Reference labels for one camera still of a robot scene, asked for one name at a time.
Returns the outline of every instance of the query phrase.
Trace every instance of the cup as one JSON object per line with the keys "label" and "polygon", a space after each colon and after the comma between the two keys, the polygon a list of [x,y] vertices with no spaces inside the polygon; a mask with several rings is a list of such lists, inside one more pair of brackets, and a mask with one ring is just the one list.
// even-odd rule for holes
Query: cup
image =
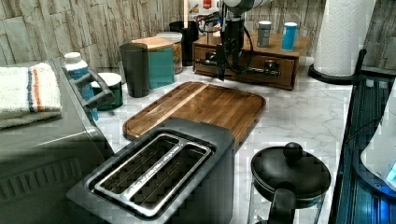
{"label": "cup", "polygon": [[268,48],[268,45],[270,43],[271,24],[272,23],[270,21],[259,22],[257,47]]}
{"label": "cup", "polygon": [[128,43],[120,46],[122,67],[128,95],[140,98],[149,94],[149,50],[146,44]]}
{"label": "cup", "polygon": [[297,23],[286,22],[283,30],[282,49],[293,50],[296,36],[297,36]]}
{"label": "cup", "polygon": [[[107,84],[108,88],[113,92],[114,103],[105,103],[97,107],[98,110],[110,110],[122,106],[122,88],[121,76],[116,73],[99,73],[98,74]],[[102,90],[97,82],[92,83],[93,94],[98,94]]]}

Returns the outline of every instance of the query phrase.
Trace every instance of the lid knob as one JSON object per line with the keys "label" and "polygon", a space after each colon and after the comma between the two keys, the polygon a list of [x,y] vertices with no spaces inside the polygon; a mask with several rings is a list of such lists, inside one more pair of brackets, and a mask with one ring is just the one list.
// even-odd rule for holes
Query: lid knob
{"label": "lid knob", "polygon": [[304,155],[304,151],[298,143],[290,142],[283,148],[283,155],[288,164],[293,164]]}

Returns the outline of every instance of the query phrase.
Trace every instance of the white bottle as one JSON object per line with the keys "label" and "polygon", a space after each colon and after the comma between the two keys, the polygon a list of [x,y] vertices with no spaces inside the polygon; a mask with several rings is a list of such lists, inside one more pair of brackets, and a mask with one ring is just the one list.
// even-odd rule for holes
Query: white bottle
{"label": "white bottle", "polygon": [[[64,67],[69,72],[69,75],[74,80],[77,80],[88,74],[88,65],[81,59],[81,54],[78,52],[70,52],[64,55]],[[93,90],[91,84],[88,84],[81,90],[81,96],[88,101],[93,97]],[[91,112],[95,120],[98,120],[98,113],[96,108]]]}

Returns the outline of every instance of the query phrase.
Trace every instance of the wooden box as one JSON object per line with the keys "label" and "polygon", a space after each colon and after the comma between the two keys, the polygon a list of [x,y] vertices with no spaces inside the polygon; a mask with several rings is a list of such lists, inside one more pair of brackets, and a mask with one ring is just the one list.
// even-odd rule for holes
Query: wooden box
{"label": "wooden box", "polygon": [[[268,76],[268,73],[260,72],[246,72],[245,74],[237,75],[230,69],[226,69],[225,75],[227,79],[256,83],[260,85],[267,85],[278,87],[285,90],[293,90],[295,78],[299,73],[299,60],[305,56],[306,45],[309,42],[309,37],[299,36],[296,39],[296,44],[293,51],[285,51],[281,49],[282,34],[271,34],[268,48],[257,47],[257,33],[250,32],[253,44],[253,56],[250,67],[255,69],[264,69],[264,64],[268,61],[277,63],[278,68],[276,76]],[[250,51],[250,44],[248,38],[244,38],[245,44],[243,47],[243,54],[241,56],[240,64],[246,66],[248,58],[247,53]],[[209,37],[207,35],[201,37],[193,43],[193,71],[195,74],[217,77],[218,72],[216,67],[209,67],[198,64],[196,59],[205,59],[208,52],[216,52],[216,45],[220,43],[219,37]]]}

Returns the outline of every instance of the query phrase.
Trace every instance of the cable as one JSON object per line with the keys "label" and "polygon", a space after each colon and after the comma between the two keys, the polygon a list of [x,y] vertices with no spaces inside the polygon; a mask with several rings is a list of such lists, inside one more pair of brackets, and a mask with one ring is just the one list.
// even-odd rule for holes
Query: cable
{"label": "cable", "polygon": [[376,125],[376,124],[377,124],[377,123],[379,122],[379,120],[381,120],[381,119],[382,119],[382,117],[381,117],[380,119],[374,119],[373,121],[370,121],[370,122],[364,124],[363,126],[361,126],[361,127],[357,130],[356,133],[352,134],[351,136],[348,137],[347,140],[344,141],[344,144],[348,144],[349,141],[353,140],[356,136],[358,136],[358,135],[361,134],[361,133],[367,132],[367,131],[369,131],[370,129],[373,129],[373,128],[377,128],[379,124],[378,124],[378,125]]}
{"label": "cable", "polygon": [[252,59],[253,59],[253,43],[252,43],[252,41],[251,41],[251,37],[250,37],[250,34],[249,34],[249,32],[248,32],[248,29],[244,26],[244,32],[245,32],[245,34],[247,35],[247,38],[248,38],[248,41],[249,41],[249,43],[250,43],[250,58],[249,58],[249,60],[248,60],[248,63],[247,63],[247,66],[243,69],[243,70],[239,70],[238,68],[234,68],[234,67],[232,67],[231,65],[230,65],[230,63],[228,62],[228,55],[227,55],[227,52],[226,52],[226,50],[225,50],[225,47],[224,47],[224,57],[225,57],[225,63],[227,64],[227,66],[231,69],[231,71],[233,71],[233,72],[235,72],[236,74],[242,74],[242,73],[245,73],[247,70],[248,70],[248,68],[250,67],[250,64],[251,64],[251,61],[252,61]]}
{"label": "cable", "polygon": [[195,22],[197,24],[198,30],[201,33],[215,33],[217,31],[207,31],[207,30],[201,29],[201,27],[199,26],[199,22],[200,21],[205,21],[205,23],[204,23],[204,27],[205,27],[207,25],[208,21],[209,22],[214,22],[214,21],[218,21],[218,20],[219,20],[219,13],[218,12],[213,12],[212,14],[209,14],[209,15],[198,15],[195,18]]}

